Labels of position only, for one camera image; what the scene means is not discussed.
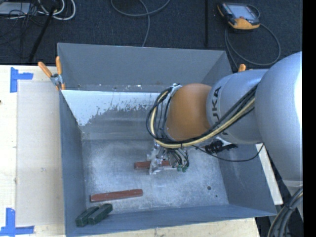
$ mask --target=gray metal bin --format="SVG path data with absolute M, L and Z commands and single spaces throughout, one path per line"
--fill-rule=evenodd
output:
M 231 74 L 224 51 L 59 43 L 66 90 L 60 124 L 67 236 L 84 236 L 270 216 L 276 209 L 261 161 L 226 162 L 189 150 L 185 173 L 135 170 L 154 145 L 146 115 L 173 83 L 213 85 Z M 222 157 L 245 159 L 255 145 Z M 113 200 L 96 225 L 77 227 L 89 196 L 143 189 L 142 197 Z

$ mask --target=green eraser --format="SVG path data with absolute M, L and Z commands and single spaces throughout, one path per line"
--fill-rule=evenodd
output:
M 82 214 L 80 214 L 77 218 L 76 218 L 76 226 L 77 227 L 84 227 L 85 225 L 88 224 L 88 217 L 94 213 L 97 209 L 99 209 L 98 206 L 93 206 L 90 207 L 89 209 L 87 209 L 86 211 L 84 211 Z
M 105 219 L 107 215 L 113 210 L 113 206 L 110 203 L 103 204 L 100 208 L 92 213 L 88 217 L 88 223 L 90 225 L 95 225 L 99 223 L 101 220 Z

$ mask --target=handheld device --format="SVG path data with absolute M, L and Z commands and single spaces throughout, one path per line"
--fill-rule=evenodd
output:
M 260 26 L 258 16 L 246 4 L 222 2 L 217 8 L 235 31 L 253 31 Z

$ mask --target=black pole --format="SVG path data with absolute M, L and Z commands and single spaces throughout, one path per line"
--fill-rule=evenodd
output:
M 205 43 L 204 45 L 208 47 L 208 0 L 205 0 Z
M 47 27 L 48 27 L 48 24 L 49 24 L 51 18 L 53 17 L 54 11 L 55 11 L 55 9 L 57 8 L 57 6 L 59 5 L 59 1 L 60 1 L 60 0 L 53 0 L 53 4 L 52 4 L 52 7 L 51 7 L 51 9 L 50 9 L 48 18 L 46 19 L 46 21 L 45 21 L 45 23 L 44 23 L 44 26 L 43 26 L 43 28 L 42 28 L 42 30 L 41 30 L 41 32 L 40 32 L 40 34 L 39 34 L 37 40 L 35 41 L 34 46 L 33 46 L 33 49 L 32 49 L 32 51 L 31 51 L 31 53 L 30 53 L 29 63 L 32 62 L 32 60 L 33 60 L 33 58 L 34 58 L 34 55 L 36 54 L 36 51 L 37 51 L 37 49 L 38 49 L 38 47 L 39 47 L 39 45 L 40 45 L 41 39 L 43 38 L 43 35 L 44 35 L 44 33 L 45 33 L 45 31 L 46 31 L 46 29 L 47 29 Z

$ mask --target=wooden table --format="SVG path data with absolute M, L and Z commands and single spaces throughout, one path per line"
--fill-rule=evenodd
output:
M 10 69 L 33 73 L 10 93 Z M 56 67 L 49 67 L 54 73 Z M 27 236 L 65 236 L 58 91 L 37 66 L 0 65 L 0 227 L 5 209 L 16 226 L 35 225 Z M 266 151 L 260 153 L 275 204 L 282 198 Z M 125 233 L 103 237 L 258 237 L 254 218 Z

